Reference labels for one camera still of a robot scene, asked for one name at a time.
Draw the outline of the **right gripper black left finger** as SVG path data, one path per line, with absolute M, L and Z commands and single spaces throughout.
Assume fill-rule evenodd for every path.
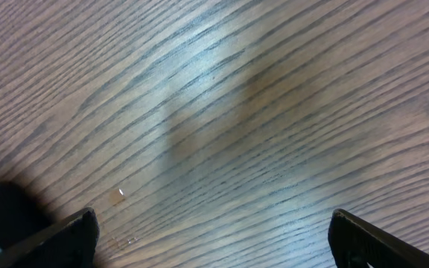
M 99 226 L 83 208 L 0 252 L 0 268 L 93 268 Z

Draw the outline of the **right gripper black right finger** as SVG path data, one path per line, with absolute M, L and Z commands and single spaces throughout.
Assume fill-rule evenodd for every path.
M 337 267 L 429 268 L 429 254 L 343 210 L 333 211 L 328 243 Z

